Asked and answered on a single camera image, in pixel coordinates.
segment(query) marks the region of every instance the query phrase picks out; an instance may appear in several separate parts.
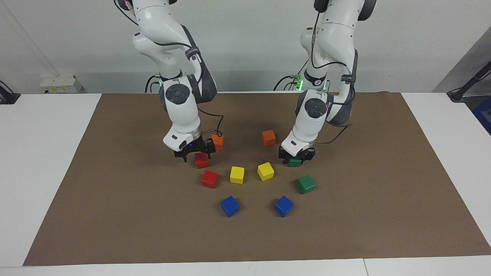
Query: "white power adapter box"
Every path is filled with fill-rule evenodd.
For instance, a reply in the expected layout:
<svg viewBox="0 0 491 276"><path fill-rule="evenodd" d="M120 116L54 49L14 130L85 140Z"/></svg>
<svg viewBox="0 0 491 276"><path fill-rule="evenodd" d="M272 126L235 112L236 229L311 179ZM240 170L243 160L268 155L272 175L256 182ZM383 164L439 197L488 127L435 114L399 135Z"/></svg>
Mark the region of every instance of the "white power adapter box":
<svg viewBox="0 0 491 276"><path fill-rule="evenodd" d="M80 93L83 91L82 84L74 75L43 78L41 88L45 94L48 93Z"/></svg>

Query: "yellow cube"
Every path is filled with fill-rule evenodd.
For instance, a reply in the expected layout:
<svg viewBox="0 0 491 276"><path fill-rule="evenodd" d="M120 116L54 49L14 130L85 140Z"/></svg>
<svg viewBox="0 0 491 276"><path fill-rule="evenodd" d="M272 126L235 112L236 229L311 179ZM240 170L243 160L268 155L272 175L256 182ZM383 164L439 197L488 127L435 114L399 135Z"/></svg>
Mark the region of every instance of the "yellow cube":
<svg viewBox="0 0 491 276"><path fill-rule="evenodd" d="M262 181L272 179L274 176L273 167L269 162L259 165L257 167L257 173L259 174L259 177L261 177Z"/></svg>
<svg viewBox="0 0 491 276"><path fill-rule="evenodd" d="M230 171L230 182L235 184L243 184L245 172L245 168L233 166L232 170Z"/></svg>

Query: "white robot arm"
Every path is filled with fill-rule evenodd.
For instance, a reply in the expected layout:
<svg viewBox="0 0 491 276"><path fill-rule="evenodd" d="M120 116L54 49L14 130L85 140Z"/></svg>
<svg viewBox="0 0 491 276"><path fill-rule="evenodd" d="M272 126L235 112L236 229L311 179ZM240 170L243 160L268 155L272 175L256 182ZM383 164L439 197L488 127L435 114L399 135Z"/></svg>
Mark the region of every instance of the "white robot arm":
<svg viewBox="0 0 491 276"><path fill-rule="evenodd" d="M358 54L354 47L357 21L372 14L377 0L315 0L314 7L323 14L314 28L307 28L301 36L302 46L309 55L303 72L303 92L297 103L297 119L292 131L279 149L279 158L287 163L292 157L302 161L315 155L312 147L324 122L340 126L351 115L355 98L354 82ZM339 95L323 92L329 65L338 64L343 71Z"/></svg>
<svg viewBox="0 0 491 276"><path fill-rule="evenodd" d="M136 50L153 59L163 85L159 91L162 105L169 114L172 127L164 143L174 150L175 157L187 161L190 152L215 152L211 139L202 138L197 104L211 101L217 88L201 52L188 29L179 24L169 9L177 0L118 0L121 8L132 11L140 27L133 37ZM194 74L183 76L177 59L170 52L185 51L194 67Z"/></svg>

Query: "white table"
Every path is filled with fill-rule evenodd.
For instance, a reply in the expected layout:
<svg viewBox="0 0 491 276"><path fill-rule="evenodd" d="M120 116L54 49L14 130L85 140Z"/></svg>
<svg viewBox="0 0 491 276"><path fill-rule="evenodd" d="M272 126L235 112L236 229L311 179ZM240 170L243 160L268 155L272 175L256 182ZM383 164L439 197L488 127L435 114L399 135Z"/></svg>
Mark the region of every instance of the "white table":
<svg viewBox="0 0 491 276"><path fill-rule="evenodd" d="M445 94L403 96L491 243L491 137L464 104ZM100 97L23 95L13 106L0 106L0 276L491 275L491 256L23 268ZM464 147L456 147L458 142Z"/></svg>

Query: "block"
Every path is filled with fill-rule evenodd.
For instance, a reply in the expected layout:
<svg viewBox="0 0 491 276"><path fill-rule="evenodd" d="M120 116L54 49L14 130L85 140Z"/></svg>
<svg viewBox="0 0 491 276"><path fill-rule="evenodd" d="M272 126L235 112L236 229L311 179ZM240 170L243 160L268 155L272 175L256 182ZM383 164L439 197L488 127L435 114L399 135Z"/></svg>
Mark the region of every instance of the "block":
<svg viewBox="0 0 491 276"><path fill-rule="evenodd" d="M292 210L293 202L290 201L286 196L282 196L274 205L274 209L278 212L281 217L286 217L286 215Z"/></svg>
<svg viewBox="0 0 491 276"><path fill-rule="evenodd" d="M306 194L308 192L311 192L315 188L315 183L314 180L312 180L312 178L307 175L299 179L297 187L301 194Z"/></svg>
<svg viewBox="0 0 491 276"><path fill-rule="evenodd" d="M232 170L230 171L230 182L235 184L243 184L245 173L246 173L245 168L233 166Z"/></svg>
<svg viewBox="0 0 491 276"><path fill-rule="evenodd" d="M213 134L212 140L213 140L213 144L215 144L215 149L217 151L222 151L223 150L223 136L218 137L218 135Z"/></svg>
<svg viewBox="0 0 491 276"><path fill-rule="evenodd" d="M206 168L208 167L208 154L204 152L199 152L194 155L194 163L196 168Z"/></svg>
<svg viewBox="0 0 491 276"><path fill-rule="evenodd" d="M259 165L257 167L257 173L261 177L262 181L272 179L274 176L274 169L269 162Z"/></svg>
<svg viewBox="0 0 491 276"><path fill-rule="evenodd" d="M263 145L265 147L274 146L276 144L276 135L274 131L268 130L263 132Z"/></svg>
<svg viewBox="0 0 491 276"><path fill-rule="evenodd" d="M302 165L302 159L295 157L288 161L288 167L300 167Z"/></svg>
<svg viewBox="0 0 491 276"><path fill-rule="evenodd" d="M236 212L238 212L239 208L239 203L233 196L229 196L221 202L221 209L225 212L227 217L233 216Z"/></svg>
<svg viewBox="0 0 491 276"><path fill-rule="evenodd" d="M214 189L217 187L217 183L218 174L209 170L205 171L205 173L203 174L203 178L201 178L201 184L203 184L203 186L205 187Z"/></svg>

